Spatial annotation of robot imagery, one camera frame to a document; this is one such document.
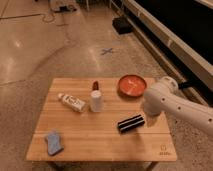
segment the speckled floor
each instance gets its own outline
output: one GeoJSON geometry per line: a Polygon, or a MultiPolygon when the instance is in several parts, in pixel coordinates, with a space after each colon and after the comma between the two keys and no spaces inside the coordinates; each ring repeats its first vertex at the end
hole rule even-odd
{"type": "MultiPolygon", "coordinates": [[[[116,16],[103,4],[88,13],[0,20],[0,171],[46,171],[46,163],[25,161],[45,96],[55,77],[120,77],[138,74],[160,78],[166,73],[133,34],[119,36],[116,16]],[[101,55],[102,49],[113,53],[101,55]]],[[[48,2],[1,0],[0,16],[46,14],[48,2]]],[[[213,170],[213,139],[168,115],[178,160],[154,170],[213,170]]],[[[143,170],[143,163],[77,162],[65,170],[143,170]]]]}

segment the orange bowl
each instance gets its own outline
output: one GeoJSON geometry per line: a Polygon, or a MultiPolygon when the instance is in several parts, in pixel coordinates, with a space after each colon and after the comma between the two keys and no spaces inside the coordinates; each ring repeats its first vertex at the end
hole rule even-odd
{"type": "Polygon", "coordinates": [[[146,89],[146,81],[138,75],[125,75],[118,82],[118,91],[130,97],[139,97],[146,89]]]}

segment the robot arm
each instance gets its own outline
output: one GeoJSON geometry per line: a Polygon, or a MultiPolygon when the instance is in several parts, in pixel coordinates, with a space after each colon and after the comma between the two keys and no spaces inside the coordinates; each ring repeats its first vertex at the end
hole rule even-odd
{"type": "Polygon", "coordinates": [[[157,116],[161,111],[165,111],[213,136],[213,108],[174,95],[177,89],[178,85],[174,79],[163,77],[145,90],[144,112],[150,116],[157,116]]]}

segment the table leg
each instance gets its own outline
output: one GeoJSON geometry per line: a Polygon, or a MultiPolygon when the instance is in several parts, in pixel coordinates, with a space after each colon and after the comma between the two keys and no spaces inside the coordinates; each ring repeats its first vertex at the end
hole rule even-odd
{"type": "Polygon", "coordinates": [[[89,0],[86,0],[86,4],[87,4],[87,11],[89,11],[89,0]]]}
{"type": "Polygon", "coordinates": [[[150,165],[146,168],[146,171],[151,171],[157,164],[158,162],[151,162],[150,165]]]}
{"type": "Polygon", "coordinates": [[[55,162],[53,161],[48,161],[47,164],[52,167],[56,171],[60,171],[63,169],[63,167],[58,166],[55,162]]]}
{"type": "Polygon", "coordinates": [[[109,8],[112,9],[112,0],[109,0],[109,8]]]}

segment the white bottle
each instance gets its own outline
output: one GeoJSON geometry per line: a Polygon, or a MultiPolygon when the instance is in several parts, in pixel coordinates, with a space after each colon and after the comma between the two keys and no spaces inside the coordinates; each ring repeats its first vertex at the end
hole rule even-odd
{"type": "Polygon", "coordinates": [[[71,107],[74,111],[83,112],[86,103],[68,94],[59,93],[58,99],[65,105],[71,107]]]}
{"type": "Polygon", "coordinates": [[[102,111],[102,94],[99,90],[94,90],[90,94],[90,108],[92,112],[102,111]]]}

